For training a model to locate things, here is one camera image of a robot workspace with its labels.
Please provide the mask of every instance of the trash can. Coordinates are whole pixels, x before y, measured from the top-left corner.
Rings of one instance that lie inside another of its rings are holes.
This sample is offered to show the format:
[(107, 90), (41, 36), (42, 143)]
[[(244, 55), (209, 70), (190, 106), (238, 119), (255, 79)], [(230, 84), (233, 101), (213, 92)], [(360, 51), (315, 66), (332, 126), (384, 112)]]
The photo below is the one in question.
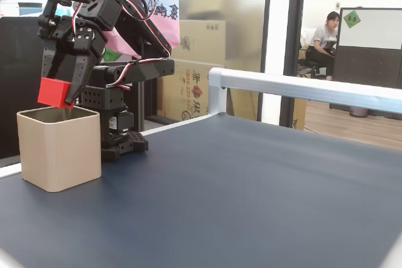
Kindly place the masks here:
[(24, 180), (49, 192), (101, 176), (99, 113), (47, 107), (17, 113)]
[(369, 115), (369, 109), (360, 107), (351, 107), (349, 115), (353, 117), (367, 117)]

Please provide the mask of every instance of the whiteboard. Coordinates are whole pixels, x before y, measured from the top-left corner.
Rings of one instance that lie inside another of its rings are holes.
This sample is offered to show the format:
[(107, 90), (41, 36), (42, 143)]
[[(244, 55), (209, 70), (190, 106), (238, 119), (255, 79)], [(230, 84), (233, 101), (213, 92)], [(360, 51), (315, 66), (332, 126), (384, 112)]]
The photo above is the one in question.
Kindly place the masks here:
[[(344, 17), (353, 11), (361, 22), (349, 28)], [(344, 9), (340, 22), (339, 46), (401, 49), (402, 9)]]

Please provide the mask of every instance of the blue tabletop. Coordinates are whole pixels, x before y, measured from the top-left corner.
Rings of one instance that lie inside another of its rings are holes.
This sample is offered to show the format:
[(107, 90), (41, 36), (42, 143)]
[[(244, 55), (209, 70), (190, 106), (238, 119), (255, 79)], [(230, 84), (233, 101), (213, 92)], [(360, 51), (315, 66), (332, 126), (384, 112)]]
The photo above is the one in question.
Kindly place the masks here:
[(27, 268), (378, 268), (402, 230), (402, 153), (217, 115), (61, 193), (0, 180)]

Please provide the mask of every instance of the red block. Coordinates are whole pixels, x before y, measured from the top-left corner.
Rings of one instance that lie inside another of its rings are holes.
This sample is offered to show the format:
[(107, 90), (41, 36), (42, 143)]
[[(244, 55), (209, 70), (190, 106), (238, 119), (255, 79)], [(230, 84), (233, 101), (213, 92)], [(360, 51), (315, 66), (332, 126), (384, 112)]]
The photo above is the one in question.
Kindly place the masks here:
[(72, 108), (74, 104), (68, 105), (64, 102), (70, 84), (54, 78), (42, 78), (38, 103), (58, 108)]

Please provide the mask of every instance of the white metal rail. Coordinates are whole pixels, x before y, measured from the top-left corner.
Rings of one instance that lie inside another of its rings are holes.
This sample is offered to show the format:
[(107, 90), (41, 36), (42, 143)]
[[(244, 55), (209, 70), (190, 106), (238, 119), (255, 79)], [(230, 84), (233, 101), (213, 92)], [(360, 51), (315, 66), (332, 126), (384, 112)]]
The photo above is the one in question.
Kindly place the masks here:
[(209, 113), (226, 112), (227, 88), (402, 114), (402, 90), (225, 68), (209, 73)]

